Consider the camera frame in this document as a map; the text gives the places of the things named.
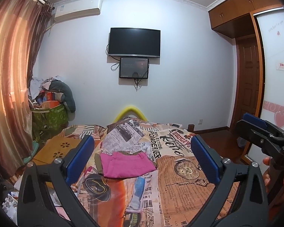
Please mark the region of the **grey plush toy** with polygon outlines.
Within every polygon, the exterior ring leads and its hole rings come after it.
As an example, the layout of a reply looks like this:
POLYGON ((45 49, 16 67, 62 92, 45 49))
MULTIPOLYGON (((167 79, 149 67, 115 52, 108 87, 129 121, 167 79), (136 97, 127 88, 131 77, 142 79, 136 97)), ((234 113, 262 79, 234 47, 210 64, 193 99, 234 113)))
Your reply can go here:
POLYGON ((68 112, 75 113, 76 105, 73 93, 67 84, 60 80, 54 80, 51 82, 48 90, 55 93, 56 100, 63 103, 68 112))

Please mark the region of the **black wall television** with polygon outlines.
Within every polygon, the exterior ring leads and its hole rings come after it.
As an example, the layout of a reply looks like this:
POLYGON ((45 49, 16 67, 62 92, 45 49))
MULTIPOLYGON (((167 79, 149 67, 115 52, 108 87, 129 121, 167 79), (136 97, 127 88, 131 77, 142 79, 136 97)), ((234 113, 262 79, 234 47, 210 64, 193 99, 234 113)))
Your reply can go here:
POLYGON ((143 28, 111 28, 109 56, 160 58, 161 31, 143 28))

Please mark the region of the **newspaper print bed cover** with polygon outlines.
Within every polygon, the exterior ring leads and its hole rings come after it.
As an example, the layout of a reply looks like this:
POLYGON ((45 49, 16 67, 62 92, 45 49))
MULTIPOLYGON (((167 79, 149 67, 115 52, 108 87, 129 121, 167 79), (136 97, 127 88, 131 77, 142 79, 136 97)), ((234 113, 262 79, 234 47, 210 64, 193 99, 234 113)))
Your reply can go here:
POLYGON ((56 136, 85 135, 94 138, 95 148, 71 189, 100 226, 186 226, 214 189, 191 151, 193 133, 180 124, 126 117, 106 128, 73 125, 56 136), (118 151, 142 151, 156 170, 124 179, 100 175, 95 154, 118 151))

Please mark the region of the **white heart wardrobe door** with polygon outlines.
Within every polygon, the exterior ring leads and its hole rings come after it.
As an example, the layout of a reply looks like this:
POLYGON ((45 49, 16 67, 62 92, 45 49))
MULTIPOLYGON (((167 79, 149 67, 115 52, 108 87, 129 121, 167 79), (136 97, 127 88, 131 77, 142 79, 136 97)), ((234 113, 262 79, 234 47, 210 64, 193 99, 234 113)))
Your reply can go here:
POLYGON ((284 129, 284 8, 256 13, 264 56, 264 96, 260 118, 284 129))

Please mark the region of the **brown wooden door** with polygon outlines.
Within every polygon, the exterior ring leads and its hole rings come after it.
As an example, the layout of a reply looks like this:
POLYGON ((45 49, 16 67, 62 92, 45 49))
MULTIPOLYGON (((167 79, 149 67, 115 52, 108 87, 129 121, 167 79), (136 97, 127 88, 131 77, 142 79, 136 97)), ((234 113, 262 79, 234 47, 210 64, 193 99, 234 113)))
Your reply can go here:
POLYGON ((230 131, 234 132, 236 122, 243 114, 254 115, 259 94, 259 52, 254 34, 236 39, 237 85, 234 111, 230 131))

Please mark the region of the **brown striped curtain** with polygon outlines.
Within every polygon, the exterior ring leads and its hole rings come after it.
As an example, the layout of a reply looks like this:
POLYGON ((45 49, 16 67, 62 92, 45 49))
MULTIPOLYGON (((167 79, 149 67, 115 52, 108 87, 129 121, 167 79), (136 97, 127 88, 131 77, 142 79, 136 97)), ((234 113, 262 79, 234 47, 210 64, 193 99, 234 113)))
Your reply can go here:
POLYGON ((0 3, 0 175, 13 177, 33 148, 29 87, 53 3, 0 3))

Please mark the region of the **olive green pants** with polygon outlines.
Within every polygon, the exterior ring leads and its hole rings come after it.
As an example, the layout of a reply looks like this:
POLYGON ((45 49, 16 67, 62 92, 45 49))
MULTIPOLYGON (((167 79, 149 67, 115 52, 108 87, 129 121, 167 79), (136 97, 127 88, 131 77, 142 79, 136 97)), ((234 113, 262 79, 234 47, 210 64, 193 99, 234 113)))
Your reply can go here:
POLYGON ((94 156, 98 173, 108 178, 131 178, 140 176, 140 169, 136 169, 136 164, 143 160, 143 158, 143 152, 129 154, 123 151, 114 152, 112 155, 96 153, 94 156))

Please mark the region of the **wooden overhead cabinet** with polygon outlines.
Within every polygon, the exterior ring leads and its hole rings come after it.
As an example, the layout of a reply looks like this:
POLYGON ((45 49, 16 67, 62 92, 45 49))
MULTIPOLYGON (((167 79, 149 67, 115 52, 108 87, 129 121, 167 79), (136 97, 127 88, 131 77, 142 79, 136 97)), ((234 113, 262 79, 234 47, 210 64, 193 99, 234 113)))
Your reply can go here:
POLYGON ((254 34, 251 13, 280 6, 280 0, 226 0, 209 11, 211 29, 229 38, 254 34))

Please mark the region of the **yellow foam headboard guard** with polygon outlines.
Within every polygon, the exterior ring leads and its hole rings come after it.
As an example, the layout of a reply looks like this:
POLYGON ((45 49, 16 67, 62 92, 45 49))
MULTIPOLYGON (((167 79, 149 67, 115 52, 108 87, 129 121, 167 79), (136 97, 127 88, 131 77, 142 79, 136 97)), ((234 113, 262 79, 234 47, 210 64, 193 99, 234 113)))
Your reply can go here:
POLYGON ((141 112, 141 110, 139 110, 137 107, 134 107, 134 106, 127 106, 119 112, 119 114, 116 116, 116 118, 114 119, 113 122, 117 122, 117 121, 121 120, 122 118, 124 118, 126 116, 130 116, 130 115, 132 115, 132 116, 134 116, 138 119, 141 119, 143 121, 147 121, 147 118, 141 112))

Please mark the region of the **small black wall monitor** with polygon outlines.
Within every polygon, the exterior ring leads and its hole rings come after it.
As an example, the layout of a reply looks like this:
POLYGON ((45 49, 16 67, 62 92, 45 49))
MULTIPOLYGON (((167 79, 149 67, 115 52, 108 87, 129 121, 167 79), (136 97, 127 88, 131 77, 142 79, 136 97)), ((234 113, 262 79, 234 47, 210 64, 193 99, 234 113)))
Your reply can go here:
POLYGON ((119 65, 120 79, 148 79, 148 58, 121 58, 119 65))

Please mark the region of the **white air conditioner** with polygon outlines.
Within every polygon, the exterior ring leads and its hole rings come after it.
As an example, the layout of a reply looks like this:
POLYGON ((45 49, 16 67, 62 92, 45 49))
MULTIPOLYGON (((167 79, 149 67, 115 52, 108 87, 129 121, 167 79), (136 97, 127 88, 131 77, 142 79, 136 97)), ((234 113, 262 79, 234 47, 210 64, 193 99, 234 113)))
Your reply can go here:
POLYGON ((60 23, 86 16, 100 15, 102 0, 77 0, 57 7, 54 22, 60 23))

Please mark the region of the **green storage bag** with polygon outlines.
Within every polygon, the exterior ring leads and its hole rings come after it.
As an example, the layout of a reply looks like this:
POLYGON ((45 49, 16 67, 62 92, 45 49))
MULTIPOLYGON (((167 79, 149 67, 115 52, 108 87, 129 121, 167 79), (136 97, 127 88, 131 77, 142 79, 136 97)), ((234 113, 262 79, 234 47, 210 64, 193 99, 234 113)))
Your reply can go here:
POLYGON ((67 127, 68 122, 68 113, 63 104, 50 109, 32 110, 34 141, 44 144, 67 127))

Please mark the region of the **pink pants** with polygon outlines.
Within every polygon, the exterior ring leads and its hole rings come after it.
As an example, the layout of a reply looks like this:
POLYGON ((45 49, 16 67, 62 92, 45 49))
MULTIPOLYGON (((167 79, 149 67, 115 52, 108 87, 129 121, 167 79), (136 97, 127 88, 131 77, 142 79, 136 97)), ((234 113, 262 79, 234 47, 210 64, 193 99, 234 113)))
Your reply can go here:
POLYGON ((156 170, 156 165, 147 154, 114 152, 112 155, 100 153, 100 164, 104 177, 113 179, 134 178, 156 170))

